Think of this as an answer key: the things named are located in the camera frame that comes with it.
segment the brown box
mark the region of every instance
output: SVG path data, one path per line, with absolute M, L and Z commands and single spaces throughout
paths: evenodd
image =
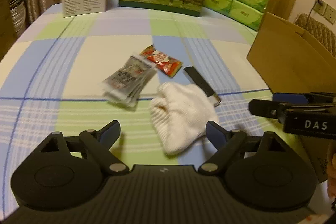
M 336 93 L 336 58 L 311 34 L 270 13 L 265 14 L 247 60 L 273 93 Z M 319 181 L 326 180 L 330 140 L 301 136 L 301 141 Z
M 8 0 L 0 0 L 0 61 L 16 41 Z

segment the human hand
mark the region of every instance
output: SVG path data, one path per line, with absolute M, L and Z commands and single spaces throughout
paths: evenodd
M 333 198 L 336 196 L 336 142 L 331 141 L 328 147 L 328 196 Z

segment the ribbed black surface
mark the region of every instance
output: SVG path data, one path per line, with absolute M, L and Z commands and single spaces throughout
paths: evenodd
M 96 197 L 77 208 L 39 212 L 20 207 L 4 223 L 295 224 L 309 214 L 307 208 L 285 213 L 249 208 L 233 199 L 217 177 L 199 175 L 193 166 L 136 165 L 128 175 L 109 178 Z

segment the table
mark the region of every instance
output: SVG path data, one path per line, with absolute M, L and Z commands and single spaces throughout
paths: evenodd
M 136 111 L 115 107 L 102 97 L 100 82 L 151 44 L 183 66 L 195 66 L 206 78 L 222 99 L 216 108 L 221 126 L 255 136 L 275 131 L 306 157 L 296 137 L 283 133 L 276 121 L 248 112 L 252 98 L 271 99 L 267 85 L 246 60 L 255 36 L 248 27 L 206 8 L 197 18 L 113 3 L 103 13 L 63 18 L 60 4 L 50 7 L 0 63 L 0 219 L 17 207 L 11 174 L 52 131 L 73 136 L 117 119 L 123 138 L 111 151 L 129 167 L 198 168 L 216 151 L 205 138 L 178 156 L 167 157 L 161 150 L 148 105 L 159 84 L 189 84 L 182 70 L 173 79 L 158 72 L 143 89 Z

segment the cardboard flap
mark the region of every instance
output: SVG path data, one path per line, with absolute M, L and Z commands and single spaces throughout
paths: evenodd
M 328 63 L 288 24 L 274 15 L 265 14 L 258 35 L 247 56 L 272 92 L 336 93 L 336 66 Z

